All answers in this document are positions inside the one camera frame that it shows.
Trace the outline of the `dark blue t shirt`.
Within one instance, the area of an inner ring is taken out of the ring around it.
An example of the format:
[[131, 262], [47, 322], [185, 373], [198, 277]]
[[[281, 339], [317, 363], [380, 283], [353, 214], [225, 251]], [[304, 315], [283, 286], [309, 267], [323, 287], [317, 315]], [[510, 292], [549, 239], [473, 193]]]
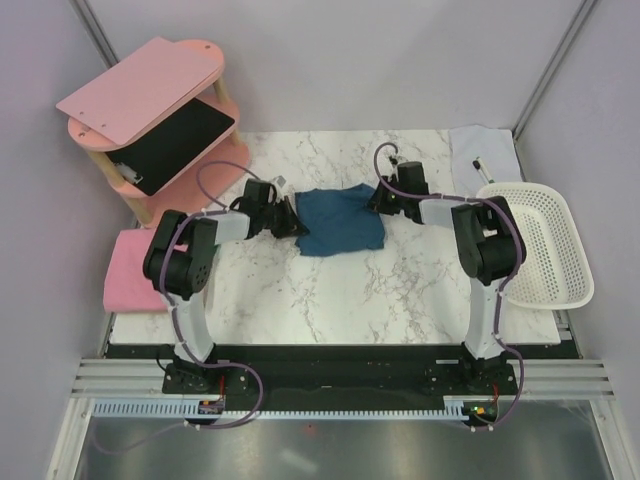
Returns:
[[325, 258], [384, 248], [385, 228], [367, 208], [374, 189], [359, 184], [347, 189], [313, 189], [295, 194], [295, 207], [308, 234], [295, 244], [303, 257]]

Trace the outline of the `pink t shirt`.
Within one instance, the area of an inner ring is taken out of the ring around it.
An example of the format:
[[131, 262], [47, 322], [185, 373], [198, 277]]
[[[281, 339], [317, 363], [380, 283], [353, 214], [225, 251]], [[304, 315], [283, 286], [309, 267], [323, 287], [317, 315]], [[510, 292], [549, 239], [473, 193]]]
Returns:
[[119, 234], [104, 282], [103, 305], [107, 312], [164, 310], [165, 296], [159, 288], [160, 270], [165, 268], [165, 290], [182, 304], [182, 315], [204, 316], [205, 292], [217, 247], [197, 239], [193, 245], [170, 249], [172, 236], [169, 227]]

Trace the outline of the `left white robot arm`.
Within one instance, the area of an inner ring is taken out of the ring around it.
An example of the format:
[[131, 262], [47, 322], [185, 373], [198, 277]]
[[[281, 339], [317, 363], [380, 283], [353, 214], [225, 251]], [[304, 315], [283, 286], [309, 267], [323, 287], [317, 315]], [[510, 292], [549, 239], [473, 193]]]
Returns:
[[173, 324], [174, 352], [190, 362], [185, 382], [208, 393], [219, 382], [219, 369], [209, 363], [215, 346], [206, 322], [204, 290], [218, 248], [249, 240], [266, 230], [276, 239], [309, 233], [281, 187], [284, 179], [249, 179], [243, 194], [226, 210], [187, 214], [166, 211], [156, 227], [143, 261], [143, 275], [162, 295]]

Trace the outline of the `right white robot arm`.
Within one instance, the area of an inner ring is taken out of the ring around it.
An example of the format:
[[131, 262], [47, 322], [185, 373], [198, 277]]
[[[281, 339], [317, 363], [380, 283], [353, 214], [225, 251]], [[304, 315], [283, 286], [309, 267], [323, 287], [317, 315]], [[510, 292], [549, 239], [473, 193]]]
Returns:
[[463, 342], [472, 360], [458, 368], [467, 392], [483, 392], [494, 381], [486, 361], [505, 350], [499, 334], [502, 293], [526, 259], [526, 247], [507, 200], [435, 194], [429, 191], [423, 165], [400, 156], [390, 158], [392, 172], [381, 175], [368, 208], [383, 215], [403, 214], [419, 225], [453, 232], [457, 256], [470, 280], [470, 320]]

